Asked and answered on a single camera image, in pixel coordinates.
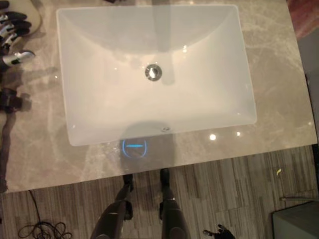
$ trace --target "marble countertop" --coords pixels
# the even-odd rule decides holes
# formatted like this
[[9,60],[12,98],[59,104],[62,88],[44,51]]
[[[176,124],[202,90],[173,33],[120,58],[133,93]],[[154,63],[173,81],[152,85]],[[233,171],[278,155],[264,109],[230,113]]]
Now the marble countertop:
[[[118,1],[120,5],[150,0]],[[9,70],[3,86],[30,95],[29,111],[16,113],[7,163],[8,191],[76,183],[127,173],[238,157],[317,142],[297,41],[285,0],[157,0],[156,4],[227,3],[239,8],[257,109],[252,125],[150,138],[157,147],[132,161],[121,143],[73,147],[68,142],[55,12],[111,5],[101,0],[37,0],[39,31],[22,41],[32,62]]]

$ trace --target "white rectangular sink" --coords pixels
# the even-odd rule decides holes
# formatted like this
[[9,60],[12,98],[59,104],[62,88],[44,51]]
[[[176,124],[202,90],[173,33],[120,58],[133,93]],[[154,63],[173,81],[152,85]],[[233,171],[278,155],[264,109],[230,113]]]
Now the white rectangular sink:
[[234,5],[64,8],[57,21],[72,145],[257,119]]

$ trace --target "robotic hand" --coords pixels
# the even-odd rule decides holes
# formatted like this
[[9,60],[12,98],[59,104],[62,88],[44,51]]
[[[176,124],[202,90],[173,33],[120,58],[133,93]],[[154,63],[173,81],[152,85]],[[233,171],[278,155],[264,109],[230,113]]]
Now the robotic hand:
[[221,224],[218,224],[218,227],[220,228],[218,229],[218,233],[212,233],[208,230],[204,230],[203,233],[207,236],[214,236],[215,239],[236,239],[226,227]]

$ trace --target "black robotic leg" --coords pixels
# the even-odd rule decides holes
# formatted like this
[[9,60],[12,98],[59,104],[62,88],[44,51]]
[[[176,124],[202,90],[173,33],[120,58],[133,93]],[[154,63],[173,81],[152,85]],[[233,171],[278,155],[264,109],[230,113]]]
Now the black robotic leg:
[[159,218],[163,221],[162,239],[190,239],[188,227],[169,187],[169,170],[160,171],[163,202],[159,206]]
[[128,196],[133,190],[133,175],[124,175],[123,180],[123,188],[118,192],[115,202],[109,205],[99,218],[91,239],[119,239],[123,220],[132,219],[133,209]]

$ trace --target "blue light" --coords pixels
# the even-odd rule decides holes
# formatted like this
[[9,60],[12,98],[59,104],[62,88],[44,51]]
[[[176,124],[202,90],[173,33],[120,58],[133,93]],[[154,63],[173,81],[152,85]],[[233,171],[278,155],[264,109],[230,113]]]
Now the blue light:
[[126,147],[129,147],[129,148],[141,148],[141,147],[144,147],[144,145],[141,145],[141,144],[129,144],[129,145],[126,145]]
[[[126,147],[128,147],[128,148],[142,148],[142,147],[144,147],[144,152],[143,152],[143,154],[142,154],[140,157],[138,157],[138,158],[143,158],[143,157],[146,155],[147,151],[148,151],[148,145],[147,145],[147,143],[146,143],[146,140],[144,140],[144,145],[142,145],[142,144],[128,144],[128,145],[126,145]],[[126,153],[126,151],[125,151],[125,140],[123,140],[123,142],[122,142],[122,152],[123,152],[123,154],[124,154],[126,157],[132,158],[132,157],[129,156],[129,155]]]

